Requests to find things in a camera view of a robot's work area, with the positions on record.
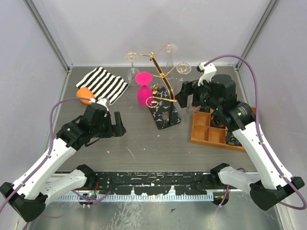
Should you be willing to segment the gold wine glass rack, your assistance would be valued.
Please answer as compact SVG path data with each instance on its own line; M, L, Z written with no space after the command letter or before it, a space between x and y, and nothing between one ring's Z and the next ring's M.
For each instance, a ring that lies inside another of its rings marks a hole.
M158 84L149 86L153 90L153 96L151 104L147 107L149 108L154 122L159 130L177 125L181 122L181 118L174 107L175 93L171 86L171 83L166 78L166 74L163 72L162 68L159 66L158 62L156 61L155 55L159 52L150 52L148 55L144 54L144 57L149 57L150 61L153 62L155 68L158 71L156 77L158 77L163 83L164 87L159 87Z

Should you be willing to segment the clear champagne flute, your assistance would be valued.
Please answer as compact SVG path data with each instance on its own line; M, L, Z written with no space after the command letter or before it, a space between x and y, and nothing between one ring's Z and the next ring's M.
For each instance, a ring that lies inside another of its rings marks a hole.
M188 63L184 63L184 62L179 63L176 66L176 71L178 73L176 83L177 83L177 87L179 88L181 83L184 81L185 76L191 72L191 66Z
M170 72L174 67L173 53L175 53L177 51L177 46L174 45L174 44L168 44L165 48L165 51L167 53L167 62L166 62L166 66L165 66L165 74L166 74L166 78L168 80L171 80L174 77L173 72Z

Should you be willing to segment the pink plastic wine glass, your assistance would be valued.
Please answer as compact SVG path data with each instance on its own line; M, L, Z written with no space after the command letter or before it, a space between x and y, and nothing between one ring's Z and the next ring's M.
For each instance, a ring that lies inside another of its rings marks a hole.
M153 100L153 90L149 86L152 79L153 77L149 72L140 72L135 77L136 82L140 85L137 92L137 99L141 106L148 106Z

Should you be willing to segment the orange plastic wine glass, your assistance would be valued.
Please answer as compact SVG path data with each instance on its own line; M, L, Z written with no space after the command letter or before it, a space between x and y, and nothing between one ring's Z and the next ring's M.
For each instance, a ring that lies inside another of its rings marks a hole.
M80 101L84 104L91 104L92 102L95 102L94 94L86 87L80 88L76 93L76 97L84 98L80 99Z

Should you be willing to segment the clear stemless glass tumbler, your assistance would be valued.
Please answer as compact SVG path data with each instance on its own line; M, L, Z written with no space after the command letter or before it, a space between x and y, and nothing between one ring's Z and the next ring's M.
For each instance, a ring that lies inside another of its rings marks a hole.
M128 81L129 81L129 84L131 86L137 86L137 82L136 82L136 75L138 73L140 73L140 71L134 66L134 62L136 61L137 57L136 57L136 53L128 53L126 55L126 60L131 64L131 67L130 69L128 70L128 73L127 73L127 77L128 77Z

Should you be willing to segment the clear round wine glass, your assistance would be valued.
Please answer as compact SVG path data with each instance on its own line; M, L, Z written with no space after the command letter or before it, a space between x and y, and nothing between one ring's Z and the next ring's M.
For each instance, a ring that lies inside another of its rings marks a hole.
M193 99L190 96L188 98L187 107L186 107L186 112L189 116L195 116L201 108L201 106L193 106L192 102L193 102Z

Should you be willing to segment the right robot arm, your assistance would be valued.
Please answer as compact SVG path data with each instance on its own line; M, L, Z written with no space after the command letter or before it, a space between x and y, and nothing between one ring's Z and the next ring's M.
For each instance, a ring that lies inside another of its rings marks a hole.
M211 169L210 182L220 189L229 185L248 193L262 210L268 210L302 188L301 177L287 172L271 150L253 109L237 99L236 84L230 76L217 74L211 81L185 81L175 96L180 107L187 107L192 95L193 106L208 106L216 112L218 120L231 132L246 150L258 174L251 175L222 163Z

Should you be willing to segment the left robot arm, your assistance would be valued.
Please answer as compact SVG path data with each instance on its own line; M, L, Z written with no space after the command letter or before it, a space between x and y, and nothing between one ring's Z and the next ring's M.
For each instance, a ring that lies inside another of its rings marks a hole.
M91 139L98 141L123 136L126 129L120 112L115 112L114 117L115 124L112 124L106 106L98 103L88 105L83 115L62 126L48 150L27 172L13 183L1 185L1 194L25 222L35 220L51 202L72 190L94 188L96 174L85 164L62 178L48 180L81 147L92 145Z

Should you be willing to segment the striped black white cloth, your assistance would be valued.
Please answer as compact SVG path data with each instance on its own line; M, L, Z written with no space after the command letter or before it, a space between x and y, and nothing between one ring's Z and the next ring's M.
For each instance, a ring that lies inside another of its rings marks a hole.
M121 76L113 75L103 67L96 67L75 86L78 89L87 88L96 99L107 98L109 105L113 105L130 85Z

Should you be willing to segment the orange compartment tray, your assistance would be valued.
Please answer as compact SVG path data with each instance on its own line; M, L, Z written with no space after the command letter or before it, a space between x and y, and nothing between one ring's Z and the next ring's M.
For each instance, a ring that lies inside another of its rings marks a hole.
M230 133L221 123L213 124L213 109L207 112L199 111L193 118L191 143L217 147L227 150L246 152L244 147L230 141Z

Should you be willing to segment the black coil centre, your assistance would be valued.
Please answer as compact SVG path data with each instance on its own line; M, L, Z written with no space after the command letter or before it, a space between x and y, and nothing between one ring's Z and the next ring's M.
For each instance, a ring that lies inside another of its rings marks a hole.
M210 125L215 128L225 128L225 125L217 118L216 112L211 113Z

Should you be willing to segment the black coil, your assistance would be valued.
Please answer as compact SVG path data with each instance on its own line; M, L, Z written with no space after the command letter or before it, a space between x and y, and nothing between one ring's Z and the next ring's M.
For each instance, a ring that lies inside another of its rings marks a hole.
M215 128L225 128L225 125L217 118L216 112L211 113L210 125Z
M229 132L228 130L225 133L225 142L226 144L232 146L242 146L239 140L233 135L233 133Z

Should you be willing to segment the black coil bottom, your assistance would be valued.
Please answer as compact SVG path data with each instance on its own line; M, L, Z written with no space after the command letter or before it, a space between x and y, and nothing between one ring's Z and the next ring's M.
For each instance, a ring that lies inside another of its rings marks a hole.
M242 146L239 140L233 135L233 133L229 132L228 130L225 133L225 142L226 144L232 146Z

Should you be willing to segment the black mounting base plate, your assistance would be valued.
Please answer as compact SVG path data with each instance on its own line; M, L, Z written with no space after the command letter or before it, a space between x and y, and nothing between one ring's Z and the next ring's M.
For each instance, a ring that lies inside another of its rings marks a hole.
M98 191L116 195L205 195L209 190L225 190L208 172L97 172Z

